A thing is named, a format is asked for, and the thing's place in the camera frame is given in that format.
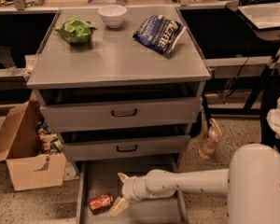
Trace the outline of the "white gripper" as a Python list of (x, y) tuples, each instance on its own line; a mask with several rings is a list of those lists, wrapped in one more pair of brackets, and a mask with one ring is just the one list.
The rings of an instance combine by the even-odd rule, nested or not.
[(122, 182), (121, 193), (124, 198), (118, 197), (110, 208), (109, 215), (116, 217), (127, 209), (130, 203), (140, 202), (150, 197), (151, 192), (147, 189), (145, 176), (127, 176), (124, 173), (118, 173)]

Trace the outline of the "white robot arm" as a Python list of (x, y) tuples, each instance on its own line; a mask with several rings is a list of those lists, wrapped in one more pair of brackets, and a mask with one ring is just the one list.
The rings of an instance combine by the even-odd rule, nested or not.
[(262, 144), (237, 149), (227, 169), (143, 176), (119, 174), (122, 195), (111, 207), (117, 216), (132, 203), (169, 198), (180, 190), (227, 199), (228, 224), (280, 224), (280, 153)]

